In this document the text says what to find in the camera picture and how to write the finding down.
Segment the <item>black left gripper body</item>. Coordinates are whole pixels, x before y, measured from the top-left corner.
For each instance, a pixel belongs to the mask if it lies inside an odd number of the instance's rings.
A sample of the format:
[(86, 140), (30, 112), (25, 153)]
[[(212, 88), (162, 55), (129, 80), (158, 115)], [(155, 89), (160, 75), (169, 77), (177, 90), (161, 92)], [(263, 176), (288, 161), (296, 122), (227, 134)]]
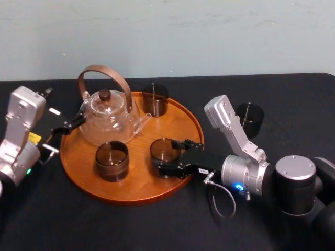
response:
[(28, 140), (38, 150), (42, 150), (45, 144), (49, 144), (56, 135), (69, 135), (71, 133), (71, 121), (54, 108), (48, 108), (43, 113), (37, 124), (29, 132)]

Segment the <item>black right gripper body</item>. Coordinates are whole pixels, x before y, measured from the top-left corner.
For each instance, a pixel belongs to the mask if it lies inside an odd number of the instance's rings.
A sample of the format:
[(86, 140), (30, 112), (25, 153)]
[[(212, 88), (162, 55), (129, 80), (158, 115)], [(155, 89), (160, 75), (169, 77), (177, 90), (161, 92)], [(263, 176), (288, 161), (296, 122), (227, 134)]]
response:
[(188, 149), (180, 157), (181, 177), (191, 174), (208, 175), (214, 173), (219, 176), (226, 157), (204, 151), (200, 148)]

